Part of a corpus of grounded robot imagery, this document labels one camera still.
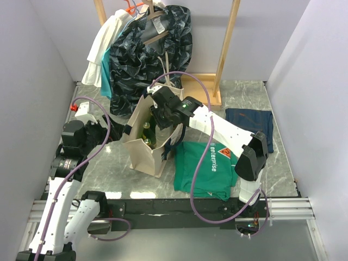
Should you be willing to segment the beige canvas tote bag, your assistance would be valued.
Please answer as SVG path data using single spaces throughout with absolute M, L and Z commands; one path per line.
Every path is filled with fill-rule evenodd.
M 182 124 L 161 130 L 150 111 L 153 105 L 150 96 L 141 96 L 122 138 L 131 159 L 130 168 L 159 178 L 171 147 L 184 131 Z

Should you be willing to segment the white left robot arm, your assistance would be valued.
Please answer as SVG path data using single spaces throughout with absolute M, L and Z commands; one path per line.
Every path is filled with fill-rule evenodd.
M 92 150 L 121 139 L 124 126 L 108 114 L 103 119 L 106 127 L 89 113 L 64 124 L 38 229 L 29 249 L 19 252 L 17 260 L 76 260 L 77 243 L 92 221 L 110 218 L 106 195 L 99 191 L 86 192 L 72 219 L 68 218 L 83 173 L 95 156 Z

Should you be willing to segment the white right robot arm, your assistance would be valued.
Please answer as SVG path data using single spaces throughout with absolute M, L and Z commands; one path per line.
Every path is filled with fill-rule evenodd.
M 251 216 L 257 211 L 260 177 L 268 158 L 266 136 L 261 131 L 252 133 L 233 125 L 210 111 L 193 97 L 181 100 L 168 86 L 156 85 L 146 90 L 153 100 L 150 110 L 160 129 L 183 124 L 212 134 L 237 157 L 235 171 L 240 177 L 238 209 L 241 215 Z

